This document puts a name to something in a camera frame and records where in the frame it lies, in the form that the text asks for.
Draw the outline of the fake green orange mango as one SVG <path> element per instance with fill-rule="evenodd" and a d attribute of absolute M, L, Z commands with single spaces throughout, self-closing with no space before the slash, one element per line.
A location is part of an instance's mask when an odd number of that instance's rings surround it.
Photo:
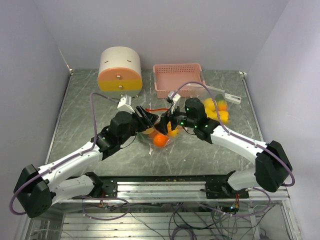
<path fill-rule="evenodd" d="M 227 111 L 228 110 L 228 104 L 227 104 L 227 101 L 225 100 L 225 97 L 223 94 L 217 94 L 215 96 L 215 102 L 217 104 L 217 109 L 219 111 Z"/>

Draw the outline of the aluminium rail frame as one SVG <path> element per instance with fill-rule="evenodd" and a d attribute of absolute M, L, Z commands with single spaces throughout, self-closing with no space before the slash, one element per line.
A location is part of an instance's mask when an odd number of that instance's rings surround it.
<path fill-rule="evenodd" d="M 285 188 L 218 193 L 211 176 L 109 177 L 99 200 L 69 199 L 25 240 L 299 240 Z"/>

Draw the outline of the clear white-slider zip bag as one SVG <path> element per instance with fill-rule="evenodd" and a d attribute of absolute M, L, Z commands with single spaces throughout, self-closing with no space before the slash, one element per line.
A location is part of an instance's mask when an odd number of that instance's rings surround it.
<path fill-rule="evenodd" d="M 195 97 L 198 98 L 202 103 L 205 99 L 211 98 L 213 100 L 213 103 L 215 105 L 215 110 L 216 113 L 218 114 L 218 107 L 215 101 L 215 97 L 218 94 L 222 94 L 225 97 L 225 91 L 218 89 L 218 88 L 214 88 L 211 86 L 206 86 L 207 89 L 209 90 L 209 92 L 201 85 L 199 84 L 195 84 L 195 83 L 188 83 L 187 85 L 187 89 L 190 90 L 190 96 L 191 97 Z"/>

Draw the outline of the fake yellow lemon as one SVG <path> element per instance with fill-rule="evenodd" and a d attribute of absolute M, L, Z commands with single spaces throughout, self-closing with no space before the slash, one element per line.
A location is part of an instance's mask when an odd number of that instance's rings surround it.
<path fill-rule="evenodd" d="M 218 111 L 217 119 L 220 120 L 223 124 L 227 124 L 229 120 L 229 113 L 224 110 Z"/>

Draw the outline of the fake yellow bell pepper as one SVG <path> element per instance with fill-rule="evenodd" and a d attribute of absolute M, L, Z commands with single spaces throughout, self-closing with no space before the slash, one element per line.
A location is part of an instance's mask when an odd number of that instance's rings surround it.
<path fill-rule="evenodd" d="M 216 107 L 214 101 L 211 98 L 207 98 L 203 101 L 204 110 L 208 118 L 213 120 L 218 120 L 218 115 L 216 112 Z"/>

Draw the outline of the fake yellow orange mango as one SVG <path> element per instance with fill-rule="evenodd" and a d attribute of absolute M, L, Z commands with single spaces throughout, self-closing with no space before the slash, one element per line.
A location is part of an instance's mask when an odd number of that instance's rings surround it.
<path fill-rule="evenodd" d="M 172 125 L 170 122 L 168 122 L 167 124 L 167 136 L 170 137 L 170 138 L 174 138 L 178 135 L 179 133 L 179 129 L 176 128 L 174 130 L 172 130 Z"/>

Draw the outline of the round pastel mini drawer cabinet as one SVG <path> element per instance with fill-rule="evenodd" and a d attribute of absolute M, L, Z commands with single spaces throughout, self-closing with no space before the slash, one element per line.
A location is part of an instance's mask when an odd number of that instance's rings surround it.
<path fill-rule="evenodd" d="M 138 53 L 125 46 L 105 49 L 100 56 L 97 84 L 111 98 L 137 96 L 143 86 Z"/>

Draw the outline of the pink perforated plastic basket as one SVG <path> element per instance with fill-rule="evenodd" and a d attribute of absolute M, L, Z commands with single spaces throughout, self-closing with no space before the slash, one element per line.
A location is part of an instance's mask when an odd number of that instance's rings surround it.
<path fill-rule="evenodd" d="M 154 88 L 159 99 L 166 98 L 187 82 L 206 84 L 198 63 L 155 64 L 153 66 Z"/>

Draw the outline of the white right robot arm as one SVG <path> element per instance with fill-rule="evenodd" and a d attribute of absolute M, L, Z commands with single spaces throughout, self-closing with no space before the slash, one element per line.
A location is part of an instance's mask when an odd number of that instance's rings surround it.
<path fill-rule="evenodd" d="M 209 118 L 198 98 L 187 99 L 184 111 L 172 105 L 154 127 L 166 135 L 168 125 L 173 130 L 178 126 L 191 128 L 198 139 L 227 148 L 254 164 L 254 168 L 227 175 L 226 182 L 220 186 L 220 192 L 226 198 L 233 197 L 239 190 L 255 187 L 274 193 L 292 173 L 290 161 L 279 142 L 257 141 L 231 131 L 219 121 Z"/>

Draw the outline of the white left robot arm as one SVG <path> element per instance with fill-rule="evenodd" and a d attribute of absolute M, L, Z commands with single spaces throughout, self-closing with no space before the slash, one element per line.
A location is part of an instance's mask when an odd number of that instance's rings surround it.
<path fill-rule="evenodd" d="M 24 167 L 12 200 L 19 201 L 23 215 L 36 218 L 63 200 L 78 196 L 98 198 L 103 184 L 95 173 L 72 176 L 118 152 L 130 137 L 152 128 L 158 118 L 141 106 L 117 112 L 108 126 L 95 132 L 90 141 L 73 153 L 40 167 Z"/>

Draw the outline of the fake dark green avocado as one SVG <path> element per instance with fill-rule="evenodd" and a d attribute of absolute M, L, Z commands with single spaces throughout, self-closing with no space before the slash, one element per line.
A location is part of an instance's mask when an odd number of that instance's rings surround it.
<path fill-rule="evenodd" d="M 147 134 L 142 133 L 142 132 L 137 133 L 137 138 L 142 142 L 149 140 L 149 136 Z"/>

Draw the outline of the clear red-zip bag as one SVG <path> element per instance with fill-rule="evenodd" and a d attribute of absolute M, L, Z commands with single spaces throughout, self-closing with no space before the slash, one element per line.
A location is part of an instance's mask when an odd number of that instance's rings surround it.
<path fill-rule="evenodd" d="M 167 123 L 166 127 L 166 135 L 162 134 L 160 131 L 152 127 L 143 132 L 139 132 L 137 134 L 137 139 L 143 143 L 150 144 L 153 147 L 167 147 L 169 144 L 172 144 L 175 140 L 178 139 L 178 136 L 183 131 L 183 127 L 177 126 L 174 130 L 172 130 L 170 121 Z"/>

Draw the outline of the fake yellow peach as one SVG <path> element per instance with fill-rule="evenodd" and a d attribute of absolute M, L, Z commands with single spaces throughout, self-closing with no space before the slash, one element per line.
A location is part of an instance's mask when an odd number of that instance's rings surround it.
<path fill-rule="evenodd" d="M 149 134 L 153 133 L 154 131 L 155 131 L 155 129 L 153 127 L 151 127 L 151 128 L 146 129 L 142 133 L 145 135 L 149 135 Z"/>

